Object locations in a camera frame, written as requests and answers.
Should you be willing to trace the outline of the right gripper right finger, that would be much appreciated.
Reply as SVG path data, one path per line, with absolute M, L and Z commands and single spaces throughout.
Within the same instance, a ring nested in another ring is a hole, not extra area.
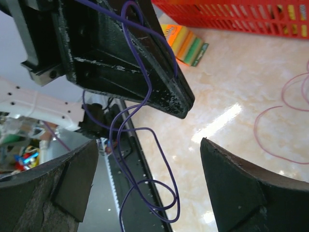
M 201 141 L 204 176 L 220 232 L 307 232 L 309 184 Z

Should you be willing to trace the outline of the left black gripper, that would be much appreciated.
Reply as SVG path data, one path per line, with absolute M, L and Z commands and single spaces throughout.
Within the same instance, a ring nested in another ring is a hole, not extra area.
M 53 22 L 55 0 L 2 0 L 0 11 L 13 18 L 27 53 L 21 65 L 45 86 L 65 74 Z

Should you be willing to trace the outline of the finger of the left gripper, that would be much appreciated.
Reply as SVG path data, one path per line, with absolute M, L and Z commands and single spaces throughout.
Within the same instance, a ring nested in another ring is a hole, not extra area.
M 154 32 L 157 32 L 159 36 L 151 35 L 151 38 L 155 41 L 155 44 L 159 47 L 160 52 L 165 57 L 164 61 L 168 64 L 169 68 L 172 68 L 172 79 L 181 90 L 181 95 L 187 98 L 187 102 L 194 102 L 194 94 L 189 87 L 189 84 L 184 77 L 179 65 L 177 64 L 176 58 L 172 52 L 171 47 L 168 45 L 164 38 L 163 31 L 160 27 L 159 20 L 156 12 L 150 0 L 136 0 L 136 4 L 139 6 L 142 15 L 146 22 L 143 25 Z
M 75 0 L 57 0 L 53 15 L 60 56 L 67 79 L 96 94 L 140 103 L 148 86 L 119 21 Z M 151 35 L 128 26 L 152 84 L 147 105 L 185 118 L 191 102 L 172 79 L 172 68 Z

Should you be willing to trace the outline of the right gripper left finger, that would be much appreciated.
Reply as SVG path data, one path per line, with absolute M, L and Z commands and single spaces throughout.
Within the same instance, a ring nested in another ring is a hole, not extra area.
M 0 180 L 2 232 L 75 232 L 98 163 L 96 140 Z

